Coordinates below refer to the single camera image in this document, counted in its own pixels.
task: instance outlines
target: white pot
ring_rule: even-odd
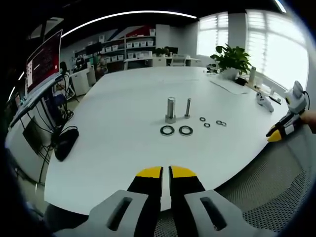
[[[239,70],[236,68],[229,68],[222,72],[223,78],[227,80],[235,80]]]

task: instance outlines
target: paper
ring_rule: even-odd
[[[212,76],[209,81],[235,95],[247,94],[250,90],[249,87],[238,85],[231,80],[222,78],[221,75]]]

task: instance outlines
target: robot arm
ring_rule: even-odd
[[[305,111],[307,101],[303,87],[298,81],[295,81],[293,88],[285,93],[285,100],[288,112],[267,133],[269,142],[281,140],[302,124],[300,115]]]

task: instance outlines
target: game controller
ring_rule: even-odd
[[[258,92],[256,94],[257,103],[263,107],[265,107],[267,110],[269,110],[271,113],[274,111],[273,106],[271,105],[271,102],[261,93]]]

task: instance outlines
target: green plant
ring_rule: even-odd
[[[213,54],[210,58],[214,59],[217,65],[211,64],[211,66],[219,68],[220,72],[228,68],[235,68],[239,70],[240,75],[242,73],[248,74],[247,71],[250,71],[249,66],[251,66],[251,64],[248,60],[250,55],[247,54],[243,48],[238,46],[236,48],[231,48],[228,44],[226,44],[226,47],[217,46],[216,52],[218,52],[218,55]],[[212,69],[212,71],[214,73],[218,73],[217,69]]]

